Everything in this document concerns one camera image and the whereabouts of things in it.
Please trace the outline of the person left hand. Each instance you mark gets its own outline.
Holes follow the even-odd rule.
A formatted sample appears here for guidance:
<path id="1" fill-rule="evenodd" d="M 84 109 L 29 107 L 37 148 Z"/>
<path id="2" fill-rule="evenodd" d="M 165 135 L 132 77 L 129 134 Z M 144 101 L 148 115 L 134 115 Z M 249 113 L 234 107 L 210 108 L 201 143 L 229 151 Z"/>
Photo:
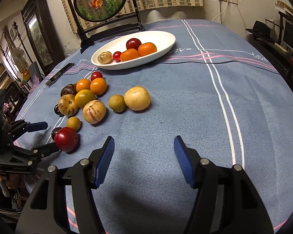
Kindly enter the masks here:
<path id="1" fill-rule="evenodd" d="M 16 189 L 20 184 L 20 176 L 18 174 L 11 174 L 6 180 L 3 180 L 0 174 L 0 182 L 5 183 L 8 189 Z"/>

